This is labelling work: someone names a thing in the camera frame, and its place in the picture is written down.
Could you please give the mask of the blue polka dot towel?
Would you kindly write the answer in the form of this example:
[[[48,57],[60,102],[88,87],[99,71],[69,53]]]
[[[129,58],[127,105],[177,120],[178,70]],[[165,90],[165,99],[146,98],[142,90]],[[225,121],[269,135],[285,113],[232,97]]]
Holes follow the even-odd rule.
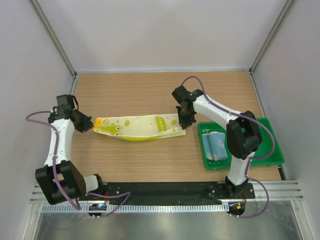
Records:
[[[210,132],[201,135],[204,154],[207,160],[224,161],[228,159],[225,147],[225,134],[222,132]]]

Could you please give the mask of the yellow green printed towel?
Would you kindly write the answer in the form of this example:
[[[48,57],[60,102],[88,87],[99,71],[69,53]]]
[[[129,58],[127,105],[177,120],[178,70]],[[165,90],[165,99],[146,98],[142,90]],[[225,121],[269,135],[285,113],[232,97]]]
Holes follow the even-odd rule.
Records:
[[[178,115],[154,114],[142,116],[98,117],[94,132],[130,142],[185,136]]]

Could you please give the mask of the green plastic tray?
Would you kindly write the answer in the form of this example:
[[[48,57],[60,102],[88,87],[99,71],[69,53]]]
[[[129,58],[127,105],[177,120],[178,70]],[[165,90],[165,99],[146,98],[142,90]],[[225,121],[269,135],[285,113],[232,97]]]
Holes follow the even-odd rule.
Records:
[[[224,160],[211,160],[207,158],[205,146],[206,144],[203,141],[203,135],[209,134],[211,132],[218,132],[226,134],[226,130],[223,129],[219,124],[215,122],[200,122],[197,125],[198,128],[198,136],[201,146],[201,152],[202,152],[202,159],[203,164],[206,169],[208,170],[221,170],[221,169],[228,169],[231,165],[231,159],[232,155],[228,149],[226,149],[227,158]],[[260,133],[262,135],[262,143],[260,144],[258,150],[255,152],[256,157],[261,157],[267,155],[270,150],[272,149],[272,140],[270,135],[262,128],[259,127]],[[253,159],[251,162],[251,165],[256,166],[270,166],[270,165],[281,165],[285,162],[285,158],[283,156],[283,153],[281,151],[281,148],[279,147],[279,144],[275,142],[275,148],[273,153],[263,159]]]

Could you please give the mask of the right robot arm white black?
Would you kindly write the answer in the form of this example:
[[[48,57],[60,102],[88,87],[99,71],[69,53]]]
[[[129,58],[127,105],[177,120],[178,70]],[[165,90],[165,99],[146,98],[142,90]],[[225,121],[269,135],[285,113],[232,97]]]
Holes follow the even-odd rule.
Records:
[[[196,122],[195,114],[204,115],[225,129],[226,145],[232,155],[225,177],[225,192],[229,197],[237,198],[248,183],[245,172],[249,158],[254,156],[263,140],[255,115],[251,111],[234,111],[204,91],[190,92],[183,85],[175,88],[172,96],[178,103],[178,122],[182,129]]]

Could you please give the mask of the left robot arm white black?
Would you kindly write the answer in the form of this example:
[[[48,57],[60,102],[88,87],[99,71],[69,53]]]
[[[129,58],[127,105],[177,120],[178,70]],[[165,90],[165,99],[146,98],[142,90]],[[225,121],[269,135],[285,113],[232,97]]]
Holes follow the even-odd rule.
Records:
[[[50,147],[44,167],[35,170],[35,178],[46,200],[51,205],[73,201],[87,193],[95,200],[106,194],[98,174],[83,176],[72,158],[74,131],[85,133],[93,128],[91,117],[79,111],[74,95],[56,97],[57,106],[50,111],[47,126],[51,128]]]

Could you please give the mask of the left aluminium frame post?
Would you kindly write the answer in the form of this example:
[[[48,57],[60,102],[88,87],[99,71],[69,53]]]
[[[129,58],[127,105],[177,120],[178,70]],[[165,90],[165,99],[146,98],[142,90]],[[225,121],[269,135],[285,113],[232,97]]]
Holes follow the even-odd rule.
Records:
[[[77,77],[77,72],[75,71],[70,59],[68,58],[62,44],[60,43],[49,19],[47,18],[44,10],[42,9],[38,0],[29,0],[28,1],[33,8],[35,14],[37,15],[39,21],[44,27],[44,30],[47,32],[53,46],[56,48],[57,52],[59,53],[63,63],[65,64],[66,68],[70,72],[71,76],[75,79]]]

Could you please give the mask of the aluminium frame post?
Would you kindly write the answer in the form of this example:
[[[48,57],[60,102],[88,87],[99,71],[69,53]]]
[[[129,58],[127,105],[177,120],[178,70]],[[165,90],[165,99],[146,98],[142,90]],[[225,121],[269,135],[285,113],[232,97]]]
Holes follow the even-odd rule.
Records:
[[[249,74],[253,75],[255,70],[257,69],[259,63],[263,59],[264,55],[266,54],[267,50],[271,46],[272,42],[274,41],[275,37],[277,36],[278,32],[280,31],[283,23],[285,22],[286,18],[288,17],[289,13],[291,12],[292,8],[294,7],[296,0],[286,0],[283,7],[281,8],[279,14],[277,15],[266,39],[264,40],[256,58],[254,59],[252,66],[249,69]]]
[[[49,19],[47,18],[44,10],[42,9],[38,0],[29,0],[28,1],[33,8],[35,14],[37,15],[39,21],[44,27],[44,30],[47,32],[53,46],[56,48],[57,52],[59,53],[63,63],[65,64],[66,68],[70,72],[71,76],[75,79],[77,77],[77,72],[75,71],[70,59],[68,58],[62,44],[60,43]]]

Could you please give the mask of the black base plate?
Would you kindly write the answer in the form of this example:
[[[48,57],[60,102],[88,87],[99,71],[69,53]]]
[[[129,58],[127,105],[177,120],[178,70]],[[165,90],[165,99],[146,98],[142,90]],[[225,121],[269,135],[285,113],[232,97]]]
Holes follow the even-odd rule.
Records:
[[[119,196],[130,192],[125,205],[131,206],[204,206],[217,205],[223,200],[251,200],[255,198],[253,185],[231,196],[224,182],[108,182],[96,194]]]

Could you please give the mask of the right aluminium frame post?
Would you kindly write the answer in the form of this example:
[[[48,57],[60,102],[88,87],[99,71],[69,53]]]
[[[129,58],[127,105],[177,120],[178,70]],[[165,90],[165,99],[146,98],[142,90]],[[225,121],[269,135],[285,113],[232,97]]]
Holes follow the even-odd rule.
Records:
[[[267,50],[271,46],[272,42],[274,41],[275,37],[277,36],[278,32],[280,31],[283,23],[285,22],[286,18],[288,17],[289,13],[291,12],[292,8],[294,7],[296,0],[286,0],[283,7],[281,8],[279,14],[277,15],[266,39],[264,40],[256,58],[254,59],[252,66],[249,69],[249,74],[253,75],[255,70],[257,69],[259,63],[263,59],[264,55],[266,54]]]

